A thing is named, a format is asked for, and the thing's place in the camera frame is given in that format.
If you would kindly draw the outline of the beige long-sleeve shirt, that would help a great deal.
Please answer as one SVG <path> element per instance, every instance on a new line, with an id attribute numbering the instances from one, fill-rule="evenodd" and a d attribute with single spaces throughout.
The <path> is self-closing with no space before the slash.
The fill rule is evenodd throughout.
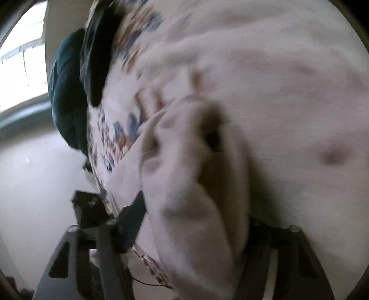
<path id="1" fill-rule="evenodd" d="M 118 207 L 142 192 L 138 246 L 181 299 L 231 299 L 248 236 L 246 151 L 216 101 L 190 95 L 144 124 L 106 190 Z"/>

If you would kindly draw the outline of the dark teal folded quilt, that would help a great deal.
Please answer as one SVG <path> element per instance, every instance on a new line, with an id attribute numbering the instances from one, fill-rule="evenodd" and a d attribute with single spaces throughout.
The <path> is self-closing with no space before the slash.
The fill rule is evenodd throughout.
<path id="1" fill-rule="evenodd" d="M 88 155 L 87 97 L 79 79 L 84 29 L 61 43 L 48 82 L 53 122 L 69 147 Z"/>

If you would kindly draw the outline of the barred window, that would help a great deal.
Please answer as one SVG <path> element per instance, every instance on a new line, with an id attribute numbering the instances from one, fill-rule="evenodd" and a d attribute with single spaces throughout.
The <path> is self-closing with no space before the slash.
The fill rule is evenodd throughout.
<path id="1" fill-rule="evenodd" d="M 1 111 L 48 91 L 44 25 L 47 1 L 29 8 L 1 46 Z"/>

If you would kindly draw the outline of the folded black garment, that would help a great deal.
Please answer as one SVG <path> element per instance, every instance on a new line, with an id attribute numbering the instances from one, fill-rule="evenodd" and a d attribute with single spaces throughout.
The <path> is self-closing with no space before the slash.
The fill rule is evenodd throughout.
<path id="1" fill-rule="evenodd" d="M 114 1 L 98 1 L 92 7 L 84 28 L 79 78 L 87 100 L 93 107 L 98 107 L 103 97 L 112 60 L 113 40 L 122 18 L 116 12 Z"/>

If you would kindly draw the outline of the floral bed blanket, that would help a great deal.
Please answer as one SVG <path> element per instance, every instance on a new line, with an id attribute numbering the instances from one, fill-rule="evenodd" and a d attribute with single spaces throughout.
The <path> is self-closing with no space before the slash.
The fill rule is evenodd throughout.
<path id="1" fill-rule="evenodd" d="M 368 38 L 349 13 L 338 1 L 114 2 L 123 18 L 101 103 L 88 106 L 88 154 L 112 213 L 126 206 L 106 182 L 144 124 L 203 96 L 241 133 L 248 223 L 298 226 L 334 299 L 367 299 Z M 137 240 L 131 250 L 181 299 Z"/>

